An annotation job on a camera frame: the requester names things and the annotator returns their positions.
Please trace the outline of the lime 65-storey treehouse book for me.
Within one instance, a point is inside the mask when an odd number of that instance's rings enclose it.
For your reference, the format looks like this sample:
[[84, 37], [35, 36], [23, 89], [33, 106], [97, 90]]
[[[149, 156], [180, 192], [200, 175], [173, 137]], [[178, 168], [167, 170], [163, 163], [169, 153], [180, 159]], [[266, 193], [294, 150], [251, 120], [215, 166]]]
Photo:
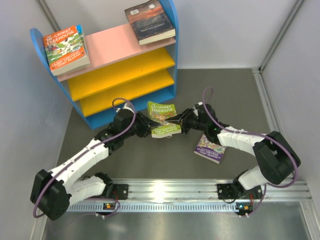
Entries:
[[151, 131], [151, 136], [153, 138], [170, 138], [172, 135], [180, 134], [182, 132], [180, 125], [166, 121], [166, 119], [177, 115], [174, 104], [160, 104], [149, 101], [147, 103], [147, 110], [149, 118], [160, 124], [160, 126]]

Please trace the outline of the purple 52-storey treehouse book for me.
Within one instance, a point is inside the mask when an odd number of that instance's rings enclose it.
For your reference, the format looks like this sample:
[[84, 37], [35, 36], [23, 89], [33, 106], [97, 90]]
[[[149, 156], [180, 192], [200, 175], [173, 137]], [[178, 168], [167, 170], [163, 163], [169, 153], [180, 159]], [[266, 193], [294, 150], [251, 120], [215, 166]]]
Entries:
[[210, 142], [203, 134], [195, 147], [194, 153], [219, 164], [223, 158], [226, 147]]

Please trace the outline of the dark two cities book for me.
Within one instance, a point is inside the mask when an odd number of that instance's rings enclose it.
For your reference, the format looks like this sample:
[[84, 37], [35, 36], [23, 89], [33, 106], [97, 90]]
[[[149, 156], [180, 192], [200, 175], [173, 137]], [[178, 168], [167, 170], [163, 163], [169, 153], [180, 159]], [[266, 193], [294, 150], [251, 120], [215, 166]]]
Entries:
[[176, 28], [158, 0], [124, 10], [140, 45], [146, 45], [176, 36]]

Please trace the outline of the orange 78-storey treehouse book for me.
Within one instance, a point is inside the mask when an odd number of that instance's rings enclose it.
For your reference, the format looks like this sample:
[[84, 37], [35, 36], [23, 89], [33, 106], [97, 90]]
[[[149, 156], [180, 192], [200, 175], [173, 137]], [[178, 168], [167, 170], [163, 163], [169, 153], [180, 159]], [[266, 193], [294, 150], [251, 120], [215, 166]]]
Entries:
[[76, 25], [51, 33], [43, 38], [48, 65], [54, 76], [60, 76], [90, 64]]

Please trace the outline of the light blue 26-storey book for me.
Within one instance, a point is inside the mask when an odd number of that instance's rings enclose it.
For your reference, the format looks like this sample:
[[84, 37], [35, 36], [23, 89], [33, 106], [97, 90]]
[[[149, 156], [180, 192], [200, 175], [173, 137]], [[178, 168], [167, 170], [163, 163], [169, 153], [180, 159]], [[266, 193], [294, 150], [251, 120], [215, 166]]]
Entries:
[[80, 40], [81, 40], [83, 47], [86, 48], [85, 36], [83, 33], [82, 26], [80, 24], [78, 24], [78, 25], [76, 25], [76, 29], [78, 31], [78, 34], [79, 34], [79, 37], [80, 37]]

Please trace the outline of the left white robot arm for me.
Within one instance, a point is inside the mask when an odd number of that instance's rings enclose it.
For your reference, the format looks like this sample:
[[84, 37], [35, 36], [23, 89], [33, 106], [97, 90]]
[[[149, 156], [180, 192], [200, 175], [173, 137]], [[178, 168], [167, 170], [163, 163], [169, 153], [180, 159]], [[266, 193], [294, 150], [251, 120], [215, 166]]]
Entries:
[[132, 136], [145, 138], [159, 126], [160, 123], [130, 107], [118, 109], [113, 122], [80, 152], [50, 171], [42, 169], [35, 175], [30, 195], [35, 210], [55, 221], [69, 206], [84, 199], [92, 196], [109, 198], [113, 194], [113, 186], [105, 174], [98, 173], [86, 180], [80, 180], [81, 176], [121, 148], [125, 139]]

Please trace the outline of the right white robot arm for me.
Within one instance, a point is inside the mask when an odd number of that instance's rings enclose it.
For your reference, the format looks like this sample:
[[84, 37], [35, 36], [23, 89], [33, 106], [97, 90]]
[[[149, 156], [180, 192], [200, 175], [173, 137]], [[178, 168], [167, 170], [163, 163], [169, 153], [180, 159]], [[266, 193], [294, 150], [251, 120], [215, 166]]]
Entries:
[[301, 160], [278, 131], [269, 134], [250, 133], [218, 121], [209, 104], [199, 102], [193, 108], [166, 119], [180, 125], [187, 134], [190, 130], [204, 133], [213, 144], [246, 152], [256, 158], [257, 166], [238, 175], [230, 185], [228, 199], [246, 198], [255, 187], [270, 184], [281, 186], [289, 175], [297, 174]]

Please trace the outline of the colourful wooden bookshelf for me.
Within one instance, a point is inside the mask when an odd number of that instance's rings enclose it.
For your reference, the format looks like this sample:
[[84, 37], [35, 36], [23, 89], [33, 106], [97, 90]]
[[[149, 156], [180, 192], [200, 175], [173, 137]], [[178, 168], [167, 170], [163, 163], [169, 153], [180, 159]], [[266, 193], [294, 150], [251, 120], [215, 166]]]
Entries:
[[175, 97], [179, 23], [171, 0], [158, 0], [175, 27], [175, 36], [140, 45], [128, 22], [93, 34], [85, 34], [90, 64], [54, 76], [49, 68], [43, 37], [30, 30], [35, 51], [51, 78], [91, 129], [112, 122], [113, 105], [129, 100], [136, 110], [148, 102]]

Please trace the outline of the aluminium mounting rail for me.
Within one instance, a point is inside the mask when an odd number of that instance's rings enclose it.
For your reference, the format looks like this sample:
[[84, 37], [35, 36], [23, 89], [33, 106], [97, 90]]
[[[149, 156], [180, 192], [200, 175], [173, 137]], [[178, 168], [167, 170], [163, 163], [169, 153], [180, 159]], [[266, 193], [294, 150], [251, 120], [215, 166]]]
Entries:
[[[115, 184], [128, 185], [128, 202], [173, 203], [219, 201], [217, 184], [231, 183], [230, 179], [114, 179]], [[296, 181], [286, 188], [268, 185], [265, 202], [311, 201], [305, 181]]]

